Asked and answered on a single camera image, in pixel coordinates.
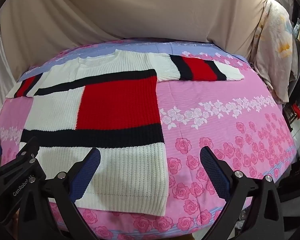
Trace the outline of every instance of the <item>metal screw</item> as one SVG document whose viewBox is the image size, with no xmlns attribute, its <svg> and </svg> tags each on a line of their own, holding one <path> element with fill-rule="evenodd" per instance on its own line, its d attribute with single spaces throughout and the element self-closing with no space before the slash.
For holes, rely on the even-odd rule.
<svg viewBox="0 0 300 240">
<path fill-rule="evenodd" d="M 35 177 L 30 177 L 30 178 L 29 178 L 29 182 L 30 182 L 30 183 L 34 183 L 34 182 L 35 182 Z"/>
<path fill-rule="evenodd" d="M 269 175 L 267 175 L 267 176 L 266 176 L 266 180 L 269 181 L 269 182 L 271 182 L 271 181 L 272 181 L 272 177 L 269 176 Z"/>
<path fill-rule="evenodd" d="M 242 178 L 243 177 L 243 173 L 241 171 L 236 171 L 234 174 L 238 178 Z"/>
<path fill-rule="evenodd" d="M 58 173 L 58 179 L 64 179 L 66 177 L 66 173 L 65 172 L 59 172 Z"/>
</svg>

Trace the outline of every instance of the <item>pink fabric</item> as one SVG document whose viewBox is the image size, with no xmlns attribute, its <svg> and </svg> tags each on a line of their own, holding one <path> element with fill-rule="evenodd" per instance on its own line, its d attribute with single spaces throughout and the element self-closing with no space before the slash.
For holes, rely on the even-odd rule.
<svg viewBox="0 0 300 240">
<path fill-rule="evenodd" d="M 240 70 L 245 76 L 238 82 L 157 84 L 169 171 L 166 214 L 154 217 L 80 208 L 100 238 L 157 239 L 211 225 L 225 201 L 218 198 L 200 163 L 201 147 L 209 146 L 217 158 L 248 177 L 260 179 L 270 174 L 276 181 L 283 174 L 296 154 L 289 129 L 258 75 L 246 63 L 235 61 L 242 65 Z M 2 164 L 18 152 L 31 102 L 29 98 L 17 98 L 4 104 L 0 114 Z M 62 226 L 56 204 L 51 206 Z"/>
</svg>

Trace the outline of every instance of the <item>red stripe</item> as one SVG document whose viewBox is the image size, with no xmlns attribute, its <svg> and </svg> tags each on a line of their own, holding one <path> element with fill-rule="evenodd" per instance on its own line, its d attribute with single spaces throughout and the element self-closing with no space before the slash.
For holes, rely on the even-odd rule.
<svg viewBox="0 0 300 240">
<path fill-rule="evenodd" d="M 157 77 L 87 85 L 76 130 L 117 130 L 159 123 Z"/>
<path fill-rule="evenodd" d="M 191 69 L 193 78 L 192 80 L 201 80 L 201 81 L 216 81 L 217 75 L 213 72 L 210 66 L 205 63 L 203 59 L 200 58 L 189 58 L 182 57 L 183 61 Z"/>
<path fill-rule="evenodd" d="M 28 79 L 25 80 L 23 86 L 21 86 L 21 87 L 18 89 L 17 93 L 16 93 L 16 97 L 17 97 L 17 98 L 23 96 L 24 92 L 25 92 L 25 91 L 28 89 L 28 87 L 31 85 L 31 83 L 33 82 L 33 80 L 35 79 L 35 77 L 36 77 L 36 76 L 33 76 L 33 77 L 28 78 Z"/>
</svg>

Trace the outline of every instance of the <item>bed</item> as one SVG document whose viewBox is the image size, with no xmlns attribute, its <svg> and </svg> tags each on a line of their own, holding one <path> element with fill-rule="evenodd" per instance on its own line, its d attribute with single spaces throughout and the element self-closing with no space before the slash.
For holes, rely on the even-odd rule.
<svg viewBox="0 0 300 240">
<path fill-rule="evenodd" d="M 218 159 L 248 177 L 270 174 L 274 181 L 292 162 L 296 148 L 280 109 L 265 84 L 243 57 L 214 44 L 167 40 L 121 40 L 66 50 L 41 67 L 24 73 L 20 81 L 54 65 L 81 57 L 96 57 L 116 49 L 165 52 L 216 60 L 240 70 L 238 82 L 167 81 L 156 92 L 166 146 L 169 196 L 162 217 L 79 208 L 102 239 L 160 239 L 211 226 L 225 201 L 218 198 L 198 154 L 209 146 Z M 15 158 L 32 98 L 6 99 L 0 112 L 1 164 Z M 56 204 L 51 203 L 60 228 L 65 229 Z"/>
</svg>

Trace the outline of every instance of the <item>color block sweater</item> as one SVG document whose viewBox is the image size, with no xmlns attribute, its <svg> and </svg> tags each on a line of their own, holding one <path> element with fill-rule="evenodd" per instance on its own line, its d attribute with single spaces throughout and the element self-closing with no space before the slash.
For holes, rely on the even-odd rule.
<svg viewBox="0 0 300 240">
<path fill-rule="evenodd" d="M 39 139 L 47 179 L 68 171 L 91 147 L 100 150 L 100 166 L 78 207 L 163 216 L 168 171 L 156 83 L 242 78 L 216 61 L 116 50 L 55 65 L 7 97 L 34 98 L 20 148 Z"/>
</svg>

